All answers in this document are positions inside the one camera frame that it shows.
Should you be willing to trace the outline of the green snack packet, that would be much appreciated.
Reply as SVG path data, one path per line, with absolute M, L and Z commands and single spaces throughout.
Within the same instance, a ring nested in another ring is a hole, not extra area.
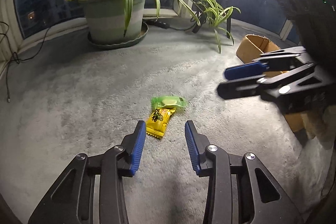
M 161 96 L 151 99 L 151 108 L 155 109 L 184 109 L 187 106 L 187 100 L 179 96 Z

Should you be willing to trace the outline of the dark green pot saucer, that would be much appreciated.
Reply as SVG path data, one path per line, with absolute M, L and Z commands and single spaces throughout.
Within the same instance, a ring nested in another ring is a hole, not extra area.
M 145 22 L 142 22 L 141 31 L 137 35 L 136 38 L 129 39 L 129 40 L 120 40 L 116 41 L 115 43 L 110 44 L 102 44 L 102 43 L 96 43 L 91 36 L 91 33 L 88 32 L 87 39 L 91 46 L 99 49 L 99 50 L 117 50 L 121 48 L 128 48 L 135 46 L 136 44 L 143 41 L 143 39 L 146 37 L 148 33 L 149 27 Z

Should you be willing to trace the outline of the yellow candy packet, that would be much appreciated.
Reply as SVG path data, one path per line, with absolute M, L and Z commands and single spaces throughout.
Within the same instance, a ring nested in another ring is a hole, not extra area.
M 146 121 L 146 133 L 154 138 L 162 139 L 165 136 L 167 124 L 171 116 L 176 112 L 176 108 L 155 109 Z

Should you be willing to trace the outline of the small spider plant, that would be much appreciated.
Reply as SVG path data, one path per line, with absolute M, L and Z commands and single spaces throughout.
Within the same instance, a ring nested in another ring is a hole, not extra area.
M 222 43 L 218 30 L 224 32 L 227 38 L 231 39 L 232 44 L 235 43 L 231 35 L 231 16 L 236 10 L 241 13 L 241 10 L 235 6 L 228 6 L 223 8 L 217 0 L 193 0 L 193 5 L 197 8 L 195 26 L 192 33 L 196 34 L 204 24 L 208 24 L 209 28 L 213 30 L 215 39 L 217 41 L 218 52 L 222 52 Z

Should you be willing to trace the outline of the black power strip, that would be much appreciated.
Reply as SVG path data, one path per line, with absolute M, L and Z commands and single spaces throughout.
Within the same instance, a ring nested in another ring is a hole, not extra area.
M 146 19 L 144 20 L 144 22 L 148 25 L 148 26 L 155 26 L 155 27 L 159 27 L 162 29 L 169 29 L 170 25 L 168 23 L 165 23 L 163 21 L 160 21 L 158 19 Z

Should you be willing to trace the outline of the green striped plant pot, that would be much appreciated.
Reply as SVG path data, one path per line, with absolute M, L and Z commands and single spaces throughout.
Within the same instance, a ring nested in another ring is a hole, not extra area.
M 110 44 L 136 38 L 141 31 L 146 0 L 134 0 L 125 27 L 123 0 L 77 0 L 84 10 L 89 32 L 96 43 Z

